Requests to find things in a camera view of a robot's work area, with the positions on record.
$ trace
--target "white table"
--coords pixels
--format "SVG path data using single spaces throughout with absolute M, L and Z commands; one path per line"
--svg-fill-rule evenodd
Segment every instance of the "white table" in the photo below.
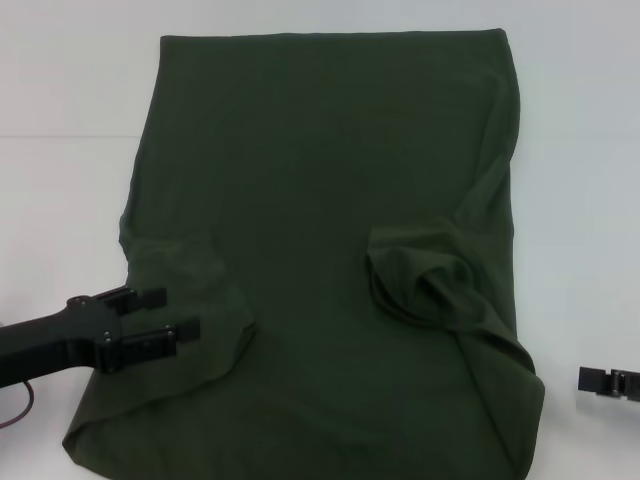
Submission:
M 502 27 L 522 96 L 519 334 L 547 387 L 529 478 L 635 480 L 640 405 L 576 381 L 580 365 L 640 370 L 639 19 L 633 0 L 2 0 L 0 319 L 124 281 L 118 218 L 160 35 Z M 88 374 L 33 382 L 31 414 L 0 431 L 0 478 L 95 478 L 60 446 Z M 1 391 L 0 421 L 25 400 Z

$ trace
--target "red wire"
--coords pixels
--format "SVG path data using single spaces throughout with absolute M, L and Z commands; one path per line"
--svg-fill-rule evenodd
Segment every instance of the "red wire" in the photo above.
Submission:
M 22 411 L 22 413 L 18 415 L 16 418 L 9 420 L 8 422 L 0 423 L 0 430 L 2 430 L 3 428 L 10 427 L 15 423 L 18 423 L 20 420 L 26 417 L 27 414 L 31 411 L 31 408 L 33 407 L 33 401 L 35 400 L 36 395 L 35 393 L 33 393 L 33 387 L 31 387 L 31 384 L 29 382 L 24 382 L 24 385 L 25 387 L 27 387 L 27 390 L 29 391 L 29 403 L 27 404 L 27 408 L 25 408 Z

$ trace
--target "dark green shirt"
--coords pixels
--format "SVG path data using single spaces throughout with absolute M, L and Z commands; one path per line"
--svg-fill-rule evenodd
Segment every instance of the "dark green shirt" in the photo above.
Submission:
M 192 315 L 94 375 L 65 439 L 114 479 L 512 480 L 543 386 L 516 339 L 502 30 L 164 37 L 121 242 Z

